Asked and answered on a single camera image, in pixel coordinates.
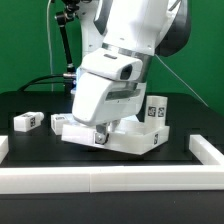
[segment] green wall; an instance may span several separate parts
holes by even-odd
[[[0,9],[0,92],[17,90],[31,79],[50,74],[46,8],[48,0],[8,0]],[[54,73],[63,73],[66,63],[54,15],[63,9],[60,0],[51,7]],[[190,0],[192,33],[179,53],[163,58],[217,112],[224,115],[224,2]],[[75,65],[81,62],[78,21],[68,24]],[[30,90],[50,90],[35,86]],[[190,93],[154,58],[148,76],[148,92]]]

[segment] black mount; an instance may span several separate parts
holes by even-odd
[[[75,87],[75,66],[72,62],[71,51],[68,42],[68,36],[66,31],[66,24],[72,22],[75,17],[75,11],[79,9],[77,4],[80,0],[62,0],[65,4],[64,11],[56,13],[55,19],[60,28],[60,33],[63,41],[66,62],[67,62],[67,73],[64,74],[64,83],[65,83],[65,93],[69,93],[71,89]]]

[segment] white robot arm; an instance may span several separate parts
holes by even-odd
[[[72,113],[78,122],[96,126],[99,144],[105,144],[108,125],[139,112],[155,53],[169,56],[186,44],[188,7],[187,0],[88,2],[98,5],[93,23],[104,39],[83,58]],[[80,12],[85,4],[80,3]],[[182,40],[170,41],[169,36],[179,35],[178,27]]]

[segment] black cable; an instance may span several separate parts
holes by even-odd
[[[42,76],[36,79],[31,80],[30,82],[26,83],[25,85],[21,86],[17,91],[23,92],[27,87],[30,85],[35,84],[38,81],[46,80],[46,79],[54,79],[54,78],[63,78],[62,74],[59,75],[47,75],[47,76]]]
[[[29,85],[26,86],[26,88],[33,85],[45,85],[45,84],[64,84],[64,82],[35,82],[35,83],[30,83]]]
[[[176,2],[174,2],[174,4],[169,8],[169,11],[173,11],[180,2],[181,0],[177,0]]]

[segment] black table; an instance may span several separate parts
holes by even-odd
[[[61,92],[0,94],[0,135],[9,153],[0,167],[141,166],[200,164],[189,152],[189,136],[201,134],[222,153],[224,117],[184,94],[168,97],[169,141],[144,155],[62,142],[50,115],[71,113],[72,98]],[[13,117],[43,112],[42,125],[27,133],[13,130]],[[141,110],[140,120],[144,114]],[[111,192],[0,195],[1,223],[224,223],[224,191]]]

